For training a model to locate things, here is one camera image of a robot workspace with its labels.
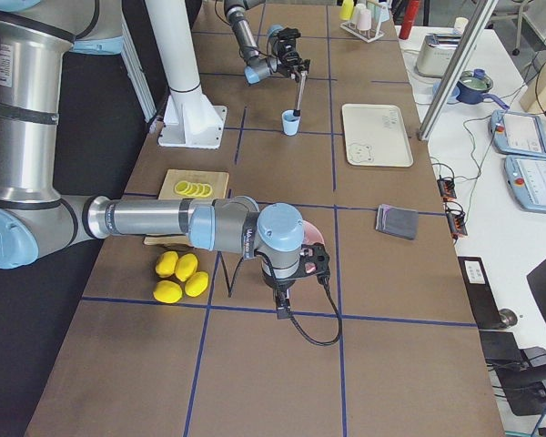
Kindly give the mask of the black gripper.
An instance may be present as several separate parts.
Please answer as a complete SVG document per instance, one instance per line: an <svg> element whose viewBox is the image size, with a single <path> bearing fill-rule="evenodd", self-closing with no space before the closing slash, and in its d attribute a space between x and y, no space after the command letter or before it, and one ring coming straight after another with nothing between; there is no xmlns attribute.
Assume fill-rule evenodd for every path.
<svg viewBox="0 0 546 437"><path fill-rule="evenodd" d="M303 77L309 74L309 59L302 58L294 46L277 45L276 58L278 60L278 73L292 73L291 76L295 82L299 81L299 73Z"/></svg>
<svg viewBox="0 0 546 437"><path fill-rule="evenodd" d="M289 289L295 284L298 277L292 275L287 278L277 278L266 275L266 284L274 291L276 312L278 319L289 319L291 316L291 305Z"/></svg>

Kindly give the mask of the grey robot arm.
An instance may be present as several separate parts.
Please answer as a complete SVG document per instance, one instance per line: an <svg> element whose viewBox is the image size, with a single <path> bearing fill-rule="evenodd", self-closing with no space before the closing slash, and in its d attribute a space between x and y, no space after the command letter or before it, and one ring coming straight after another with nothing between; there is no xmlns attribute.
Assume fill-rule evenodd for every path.
<svg viewBox="0 0 546 437"><path fill-rule="evenodd" d="M249 84L256 84L274 74L280 74L299 83L309 73L310 60L302 58L297 50L301 33L297 28L273 25L268 30L266 52L258 48L246 12L264 1L225 1L224 13L238 42L241 58L245 61L244 74Z"/></svg>
<svg viewBox="0 0 546 437"><path fill-rule="evenodd" d="M272 26L261 55L247 10L265 1L224 1L249 83L280 73L299 83L300 115L309 60L296 28ZM304 227L298 211L252 198L212 202L61 196L52 185L63 54L113 55L123 48L122 1L0 1L0 269L14 269L87 239L182 234L199 249L261 257L279 306L304 278ZM203 94L186 1L145 1L170 88L163 133L170 147L218 148L225 107Z"/></svg>

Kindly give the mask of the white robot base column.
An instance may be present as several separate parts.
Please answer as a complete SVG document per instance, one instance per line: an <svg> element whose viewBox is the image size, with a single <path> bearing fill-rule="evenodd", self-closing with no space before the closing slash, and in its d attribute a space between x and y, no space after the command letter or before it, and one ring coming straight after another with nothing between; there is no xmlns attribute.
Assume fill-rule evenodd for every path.
<svg viewBox="0 0 546 437"><path fill-rule="evenodd" d="M169 89L158 143L219 148L228 110L212 105L202 90L186 3L149 0L146 7Z"/></svg>

